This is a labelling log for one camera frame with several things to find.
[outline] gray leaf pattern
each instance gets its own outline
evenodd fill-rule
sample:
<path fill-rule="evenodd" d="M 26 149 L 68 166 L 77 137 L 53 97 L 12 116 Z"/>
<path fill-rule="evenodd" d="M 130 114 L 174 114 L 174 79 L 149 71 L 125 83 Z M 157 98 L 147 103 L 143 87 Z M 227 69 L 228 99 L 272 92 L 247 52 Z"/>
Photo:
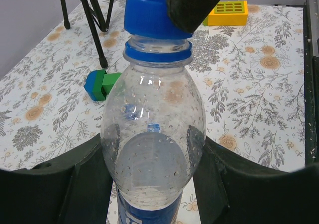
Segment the gray leaf pattern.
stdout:
<path fill-rule="evenodd" d="M 20 128 L 12 140 L 14 143 L 13 146 L 16 147 L 18 151 L 23 151 L 27 146 L 34 146 L 42 134 L 43 132 L 38 125 Z"/>
<path fill-rule="evenodd" d="M 0 135 L 2 137 L 6 136 L 6 133 L 4 131 L 4 124 L 7 119 L 10 119 L 10 117 L 6 116 L 8 113 L 11 113 L 11 111 L 0 111 Z"/>

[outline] yellow toy block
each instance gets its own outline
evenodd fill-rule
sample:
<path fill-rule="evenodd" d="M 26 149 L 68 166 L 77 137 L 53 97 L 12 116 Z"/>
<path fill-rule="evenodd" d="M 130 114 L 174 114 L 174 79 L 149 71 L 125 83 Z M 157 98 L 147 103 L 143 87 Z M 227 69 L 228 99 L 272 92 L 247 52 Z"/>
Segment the yellow toy block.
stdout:
<path fill-rule="evenodd" d="M 245 26 L 247 1 L 221 1 L 208 15 L 208 26 Z"/>

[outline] floral tablecloth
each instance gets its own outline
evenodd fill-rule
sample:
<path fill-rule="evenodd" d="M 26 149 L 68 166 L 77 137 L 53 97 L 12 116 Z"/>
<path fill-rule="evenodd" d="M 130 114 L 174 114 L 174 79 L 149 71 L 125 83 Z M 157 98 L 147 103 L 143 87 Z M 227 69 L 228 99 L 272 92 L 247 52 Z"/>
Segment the floral tablecloth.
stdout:
<path fill-rule="evenodd" d="M 109 0 L 98 0 L 104 15 Z M 125 0 L 115 0 L 110 32 L 100 33 L 107 72 L 121 72 L 129 35 Z M 244 27 L 201 26 L 188 69 L 202 94 L 207 135 L 256 163 L 292 171 L 305 164 L 303 12 L 249 6 Z M 0 81 L 0 168 L 32 168 L 100 131 L 103 102 L 83 85 L 100 69 L 81 5 Z M 113 188 L 107 224 L 117 222 Z M 178 224 L 200 223 L 193 182 L 183 194 Z"/>

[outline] tripod leg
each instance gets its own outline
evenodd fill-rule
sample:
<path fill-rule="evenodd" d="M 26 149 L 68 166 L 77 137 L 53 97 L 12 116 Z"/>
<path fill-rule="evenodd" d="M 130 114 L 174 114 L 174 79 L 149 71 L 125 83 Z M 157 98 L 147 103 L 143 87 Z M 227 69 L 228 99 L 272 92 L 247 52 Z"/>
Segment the tripod leg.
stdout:
<path fill-rule="evenodd" d="M 62 6 L 63 19 L 64 19 L 64 27 L 65 29 L 70 29 L 71 25 L 69 22 L 68 11 L 66 9 L 65 0 L 61 0 L 61 6 Z"/>
<path fill-rule="evenodd" d="M 102 68 L 107 68 L 108 67 L 108 62 L 104 56 L 104 53 L 103 53 L 103 49 L 102 49 L 102 46 L 101 46 L 101 42 L 100 42 L 100 39 L 99 39 L 99 35 L 96 31 L 96 27 L 94 25 L 94 20 L 93 20 L 93 15 L 90 11 L 90 7 L 89 7 L 89 4 L 88 4 L 88 1 L 87 0 L 81 0 L 82 2 L 82 5 L 83 5 L 83 9 L 84 9 L 84 12 L 85 12 L 85 15 L 86 15 L 86 18 L 88 20 L 88 23 L 89 23 L 89 27 L 90 27 L 90 30 L 91 30 L 91 33 L 92 33 L 92 36 L 93 36 L 93 40 L 94 40 L 94 43 L 95 43 L 95 46 L 96 46 L 96 50 L 99 54 L 99 60 L 100 60 L 100 65 Z"/>
<path fill-rule="evenodd" d="M 92 5 L 92 8 L 93 8 L 93 11 L 95 13 L 95 17 L 96 17 L 98 23 L 100 24 L 101 31 L 106 32 L 105 21 L 104 21 L 104 17 L 103 17 L 100 5 L 98 3 L 98 0 L 90 0 L 90 2 Z"/>
<path fill-rule="evenodd" d="M 108 15 L 107 15 L 106 21 L 105 21 L 105 28 L 106 28 L 106 30 L 109 30 L 110 20 L 111 20 L 111 14 L 112 14 L 112 8 L 113 8 L 113 3 L 114 3 L 114 0 L 110 0 Z"/>

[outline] plastic water bottle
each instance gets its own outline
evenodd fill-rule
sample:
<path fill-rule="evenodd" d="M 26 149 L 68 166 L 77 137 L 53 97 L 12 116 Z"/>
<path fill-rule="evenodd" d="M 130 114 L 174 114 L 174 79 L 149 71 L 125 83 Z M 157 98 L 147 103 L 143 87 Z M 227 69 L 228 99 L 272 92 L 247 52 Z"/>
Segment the plastic water bottle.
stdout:
<path fill-rule="evenodd" d="M 206 137 L 201 95 L 185 68 L 192 34 L 172 23 L 166 0 L 127 0 L 124 29 L 130 65 L 106 99 L 101 125 L 119 224 L 174 224 Z"/>

